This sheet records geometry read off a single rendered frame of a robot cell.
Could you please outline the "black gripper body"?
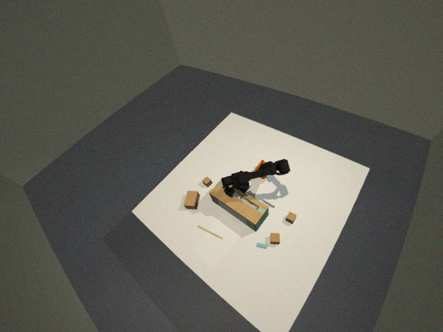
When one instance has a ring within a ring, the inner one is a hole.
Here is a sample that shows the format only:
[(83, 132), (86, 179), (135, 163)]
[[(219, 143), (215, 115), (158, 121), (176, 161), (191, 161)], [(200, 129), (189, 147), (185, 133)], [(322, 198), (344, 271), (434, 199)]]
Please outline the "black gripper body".
[(229, 186), (227, 186), (225, 189), (224, 189), (224, 192), (227, 194), (227, 195), (229, 195), (229, 196), (232, 196), (233, 194), (234, 194), (234, 189), (236, 188), (237, 186), (232, 186), (232, 187), (229, 187)]

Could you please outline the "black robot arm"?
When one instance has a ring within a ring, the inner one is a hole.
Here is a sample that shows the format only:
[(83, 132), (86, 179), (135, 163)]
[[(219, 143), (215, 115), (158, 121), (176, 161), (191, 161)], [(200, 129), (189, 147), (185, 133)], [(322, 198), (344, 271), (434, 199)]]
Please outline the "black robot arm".
[[(279, 173), (277, 173), (279, 171)], [(224, 187), (229, 185), (237, 186), (237, 190), (240, 190), (242, 193), (247, 192), (249, 189), (249, 181), (254, 178), (259, 178), (268, 175), (285, 175), (290, 172), (290, 167), (288, 160), (282, 159), (275, 161), (274, 163), (269, 161), (267, 163), (262, 163), (259, 167), (259, 170), (254, 172), (237, 172), (231, 174), (231, 176), (227, 176), (221, 178), (222, 184)]]

